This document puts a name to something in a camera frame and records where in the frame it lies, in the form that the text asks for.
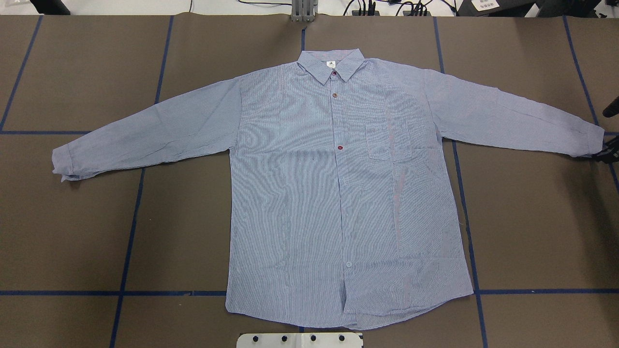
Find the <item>light blue striped shirt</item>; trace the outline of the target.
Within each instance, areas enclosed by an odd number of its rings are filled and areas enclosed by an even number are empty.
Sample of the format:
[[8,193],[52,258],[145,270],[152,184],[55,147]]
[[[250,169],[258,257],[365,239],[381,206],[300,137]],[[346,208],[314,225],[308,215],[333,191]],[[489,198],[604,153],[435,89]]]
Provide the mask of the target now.
[[443,139],[590,157],[558,108],[359,49],[197,88],[52,151],[62,181],[229,152],[226,310],[373,330],[472,295]]

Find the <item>aluminium frame post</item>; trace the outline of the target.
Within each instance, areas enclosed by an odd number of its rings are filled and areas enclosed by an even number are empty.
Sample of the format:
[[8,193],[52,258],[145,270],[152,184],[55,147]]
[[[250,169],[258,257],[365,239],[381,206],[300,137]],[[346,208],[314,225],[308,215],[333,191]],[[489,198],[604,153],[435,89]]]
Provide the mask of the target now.
[[316,6],[318,6],[318,0],[292,0],[291,21],[313,22],[316,15]]

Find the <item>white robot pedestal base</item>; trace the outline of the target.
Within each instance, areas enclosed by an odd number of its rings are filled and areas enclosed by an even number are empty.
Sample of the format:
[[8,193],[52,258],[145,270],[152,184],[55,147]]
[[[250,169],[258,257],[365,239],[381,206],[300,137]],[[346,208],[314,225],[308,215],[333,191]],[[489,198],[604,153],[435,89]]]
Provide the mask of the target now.
[[256,333],[242,334],[237,348],[363,348],[362,333]]

